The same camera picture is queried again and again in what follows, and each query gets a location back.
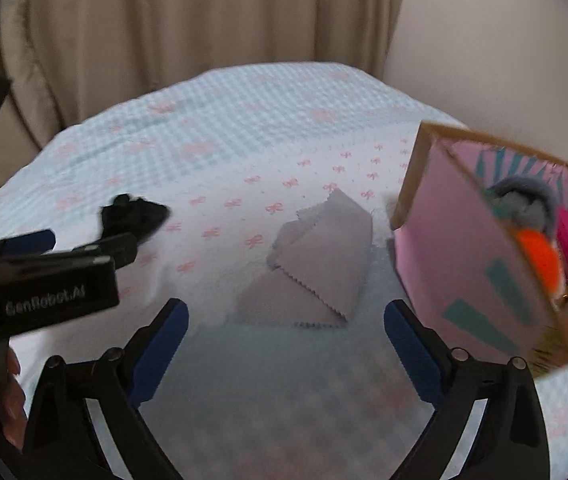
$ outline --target orange object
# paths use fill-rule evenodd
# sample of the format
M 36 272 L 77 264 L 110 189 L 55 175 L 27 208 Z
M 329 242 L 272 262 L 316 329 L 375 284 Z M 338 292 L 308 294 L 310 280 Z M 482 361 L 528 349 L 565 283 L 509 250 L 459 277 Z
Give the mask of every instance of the orange object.
M 532 229 L 521 229 L 515 231 L 515 238 L 546 291 L 551 295 L 557 292 L 561 278 L 560 257 L 544 234 Z

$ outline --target hand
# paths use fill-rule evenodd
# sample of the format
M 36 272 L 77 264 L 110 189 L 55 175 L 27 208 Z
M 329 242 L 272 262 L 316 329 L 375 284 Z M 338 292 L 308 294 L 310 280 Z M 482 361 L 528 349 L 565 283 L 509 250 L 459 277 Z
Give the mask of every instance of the hand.
M 0 418 L 3 420 L 6 439 L 16 448 L 22 449 L 27 422 L 26 412 L 24 411 L 26 396 L 15 379 L 15 376 L 20 374 L 20 362 L 12 348 L 9 348 L 6 366 L 11 377 L 2 394 L 5 416 L 0 416 Z

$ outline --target gray cloth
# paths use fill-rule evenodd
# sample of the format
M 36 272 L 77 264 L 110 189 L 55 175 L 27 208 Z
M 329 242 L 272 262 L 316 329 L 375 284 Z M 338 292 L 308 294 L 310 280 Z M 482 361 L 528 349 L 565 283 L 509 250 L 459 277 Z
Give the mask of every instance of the gray cloth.
M 285 224 L 267 263 L 237 304 L 247 323 L 345 326 L 368 271 L 370 214 L 341 190 Z
M 495 205 L 506 218 L 523 229 L 534 229 L 554 240 L 557 233 L 558 201 L 552 188 L 542 179 L 512 175 L 489 189 L 497 198 Z

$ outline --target blue gripper pad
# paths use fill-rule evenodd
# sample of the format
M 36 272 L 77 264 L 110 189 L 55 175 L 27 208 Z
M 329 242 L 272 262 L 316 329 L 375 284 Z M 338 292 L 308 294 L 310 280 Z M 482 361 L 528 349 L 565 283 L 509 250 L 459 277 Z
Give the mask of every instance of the blue gripper pad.
M 3 240 L 2 256 L 27 256 L 43 254 L 55 247 L 55 234 L 50 229 L 36 231 Z
M 186 303 L 171 299 L 162 312 L 167 308 L 170 309 L 170 313 L 133 367 L 132 387 L 128 393 L 128 400 L 135 409 L 138 409 L 142 402 L 153 398 L 161 378 L 189 328 L 189 308 Z
M 384 329 L 419 398 L 438 409 L 444 400 L 439 367 L 395 302 L 386 306 Z

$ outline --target patterned bedsheet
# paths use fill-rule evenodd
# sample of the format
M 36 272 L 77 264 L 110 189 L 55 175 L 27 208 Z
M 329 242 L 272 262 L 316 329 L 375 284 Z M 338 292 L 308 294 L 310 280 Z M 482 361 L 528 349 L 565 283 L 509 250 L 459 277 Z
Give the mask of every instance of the patterned bedsheet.
M 384 306 L 404 294 L 384 250 L 385 205 L 421 120 L 460 124 L 352 68 L 270 64 L 208 72 L 59 134 L 0 189 L 0 237 L 51 227 L 58 249 L 88 242 L 99 207 L 121 192 L 172 215 L 118 271 L 119 307 L 14 339 L 29 397 L 49 355 L 92 359 L 179 297 L 191 329 L 141 413 L 185 478 L 388 478 L 432 413 L 382 328 Z M 355 321 L 346 330 L 235 324 L 235 298 L 265 270 L 281 225 L 334 187 L 374 219 Z M 564 479 L 568 369 L 538 386 L 552 478 Z M 448 476 L 480 415 L 478 403 Z M 128 478 L 98 412 L 94 421 Z

